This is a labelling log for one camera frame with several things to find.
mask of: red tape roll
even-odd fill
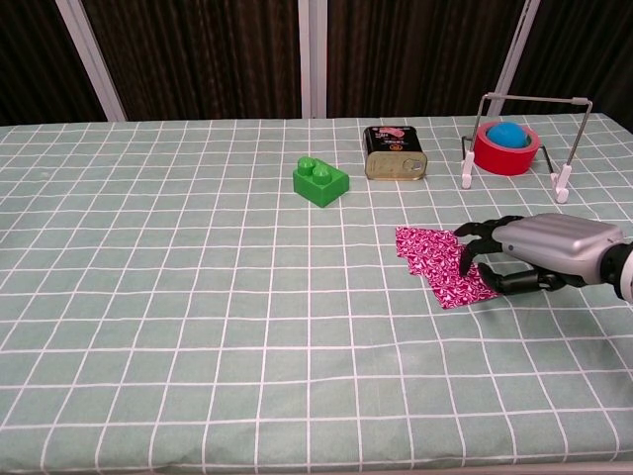
[[[490,173],[497,175],[520,175],[525,173],[541,146],[541,140],[536,133],[527,127],[520,126],[527,136],[528,146],[524,148],[507,148],[492,143],[488,138],[488,130],[499,122],[488,122],[477,129],[477,138],[473,145],[475,164]]]

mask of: blue ball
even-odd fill
[[[492,143],[506,148],[524,148],[527,146],[527,133],[513,122],[501,122],[491,127],[487,136]]]

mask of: white plastic foot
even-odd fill
[[[475,163],[475,153],[473,151],[466,152],[466,158],[462,162],[462,188],[468,190],[473,182],[473,163]]]
[[[557,203],[567,203],[567,198],[570,196],[570,190],[567,189],[567,182],[571,174],[572,165],[565,164],[559,174],[552,173],[550,175]]]

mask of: robot finger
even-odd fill
[[[462,251],[459,259],[459,273],[463,277],[465,276],[471,265],[473,259],[479,254],[493,254],[496,252],[502,252],[500,242],[495,241],[491,237],[482,237],[481,239],[471,240]]]
[[[521,220],[522,218],[522,216],[504,216],[498,220],[486,220],[483,223],[470,222],[460,226],[453,234],[458,238],[468,235],[489,238],[496,228],[505,226],[512,221]]]
[[[522,272],[500,275],[481,262],[477,268],[482,280],[495,292],[503,295],[525,294],[539,290],[554,291],[565,287],[563,278],[555,273],[535,267]]]

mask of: white pole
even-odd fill
[[[507,51],[507,56],[505,57],[505,63],[503,64],[501,74],[498,77],[497,88],[495,88],[495,92],[497,94],[507,94],[507,91],[512,84],[512,79],[514,79],[516,67],[518,66],[518,62],[521,60],[521,55],[523,54],[523,49],[525,48],[527,37],[532,30],[534,17],[536,17],[536,12],[538,11],[538,7],[540,4],[541,0],[525,0],[523,11],[521,12],[521,16],[516,25],[514,38],[512,39],[510,48]],[[503,108],[503,103],[503,99],[495,99],[491,101],[488,115],[500,115],[501,109]]]
[[[327,0],[310,0],[312,117],[327,117]]]
[[[312,88],[310,62],[310,6],[309,0],[298,0],[299,55],[301,58],[301,117],[312,116]]]
[[[92,87],[99,98],[103,112],[109,122],[126,121],[126,113],[121,105],[108,67],[90,27],[90,22],[80,0],[55,0],[59,13],[77,48],[79,57],[88,73]]]

